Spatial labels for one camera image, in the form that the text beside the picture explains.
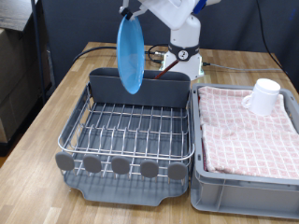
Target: white cable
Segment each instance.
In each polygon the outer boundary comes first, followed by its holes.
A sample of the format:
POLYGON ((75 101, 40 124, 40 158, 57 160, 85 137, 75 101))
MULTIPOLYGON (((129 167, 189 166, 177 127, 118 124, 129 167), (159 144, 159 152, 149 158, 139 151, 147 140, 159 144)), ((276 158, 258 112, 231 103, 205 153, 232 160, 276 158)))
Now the white cable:
POLYGON ((243 68, 225 67, 225 66, 222 66, 222 65, 214 64, 214 63, 210 63, 209 65, 215 66, 215 67, 220 67, 220 68, 236 70, 236 71, 281 71, 281 72, 283 72, 280 68, 243 69, 243 68))

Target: black cable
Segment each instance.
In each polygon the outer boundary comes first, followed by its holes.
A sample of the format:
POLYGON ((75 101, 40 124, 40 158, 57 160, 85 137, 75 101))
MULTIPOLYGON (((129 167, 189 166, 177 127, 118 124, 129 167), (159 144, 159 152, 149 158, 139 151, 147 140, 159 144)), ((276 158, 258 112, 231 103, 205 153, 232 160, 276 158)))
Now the black cable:
POLYGON ((150 57, 150 55, 151 55, 151 50, 154 49, 154 48, 156 48, 156 47, 167 47, 167 46, 168 46, 168 44, 159 44, 159 45, 154 45, 154 46, 150 47, 149 52, 148 52, 149 59, 150 59, 152 62, 154 62, 154 63, 162 63, 162 60, 155 60, 155 59, 152 59, 152 58, 150 57))
POLYGON ((266 42, 265 42, 265 38, 264 38, 264 32, 263 32, 263 17, 262 17, 262 11, 260 8, 260 3, 259 0, 256 0, 256 3, 258 5, 258 9, 259 9, 259 16, 260 16, 260 24, 261 24, 261 31, 262 31, 262 38, 263 38, 263 44, 265 49, 268 51, 270 57, 273 59, 273 61, 279 66, 279 68, 281 68, 281 70, 288 76, 289 74, 287 73, 287 71, 285 71, 282 67, 282 65, 273 57, 273 55, 271 54, 266 42))
MULTIPOLYGON (((97 50, 97 49, 116 49, 116 47, 96 47, 96 48, 92 48, 92 49, 87 49, 83 52, 81 52, 79 55, 77 55, 74 60, 73 60, 73 64, 74 62, 79 58, 81 57, 82 55, 86 54, 86 53, 89 53, 91 51, 94 51, 94 50, 97 50)), ((155 54, 154 52, 149 52, 149 51, 145 51, 146 54, 155 54)))

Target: checkered towel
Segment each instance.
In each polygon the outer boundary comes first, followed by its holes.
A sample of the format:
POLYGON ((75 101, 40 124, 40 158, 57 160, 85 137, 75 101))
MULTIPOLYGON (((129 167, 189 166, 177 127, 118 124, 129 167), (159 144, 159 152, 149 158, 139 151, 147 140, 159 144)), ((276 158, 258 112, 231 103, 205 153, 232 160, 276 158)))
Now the checkered towel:
POLYGON ((299 135, 280 95, 271 116, 243 108, 251 91, 199 89, 209 172, 299 179, 299 135))

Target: dish rack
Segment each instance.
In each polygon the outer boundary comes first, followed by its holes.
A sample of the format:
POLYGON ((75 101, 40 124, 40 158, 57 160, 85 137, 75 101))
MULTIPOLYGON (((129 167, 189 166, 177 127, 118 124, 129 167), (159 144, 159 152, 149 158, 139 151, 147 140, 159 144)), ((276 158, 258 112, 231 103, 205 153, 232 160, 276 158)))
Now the dish rack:
POLYGON ((156 206, 187 190, 194 152, 190 81, 176 73, 150 79, 156 73, 145 71, 140 91, 131 95, 117 69, 92 71, 56 154, 65 183, 85 199, 156 206))
MULTIPOLYGON (((252 90, 248 86, 194 84, 192 86, 195 143, 191 184, 192 206, 198 210, 242 215, 299 218, 299 180, 211 173, 204 170, 198 90, 210 86, 230 90, 252 90)), ((292 93, 281 89, 287 114, 299 133, 299 106, 292 93)))

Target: gray wall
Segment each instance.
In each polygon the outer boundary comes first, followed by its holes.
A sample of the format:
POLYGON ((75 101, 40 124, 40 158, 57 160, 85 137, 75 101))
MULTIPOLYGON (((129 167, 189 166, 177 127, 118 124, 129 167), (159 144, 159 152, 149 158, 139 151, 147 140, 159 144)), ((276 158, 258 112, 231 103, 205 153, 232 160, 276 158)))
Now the gray wall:
MULTIPOLYGON (((260 0, 270 50, 299 90, 299 1, 260 0)), ((121 0, 42 0, 56 84, 89 41, 115 43, 121 0)), ((140 4, 131 0, 130 8, 140 4)), ((199 15, 201 48, 265 51, 255 0, 222 0, 199 15)), ((139 17, 145 44, 168 43, 169 29, 150 12, 139 17)))

